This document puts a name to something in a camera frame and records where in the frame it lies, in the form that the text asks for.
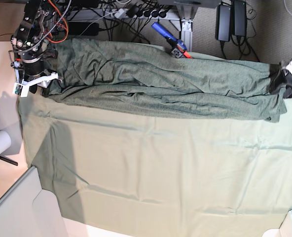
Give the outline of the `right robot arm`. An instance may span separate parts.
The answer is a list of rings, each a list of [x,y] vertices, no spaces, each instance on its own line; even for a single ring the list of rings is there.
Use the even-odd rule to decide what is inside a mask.
[[[8,52],[10,65],[16,81],[12,93],[27,97],[39,87],[48,88],[52,81],[63,78],[54,70],[46,68],[46,61],[58,57],[57,50],[49,44],[62,43],[67,39],[69,27],[66,14],[70,0],[63,6],[53,0],[29,0],[18,29],[11,36],[12,49]]]

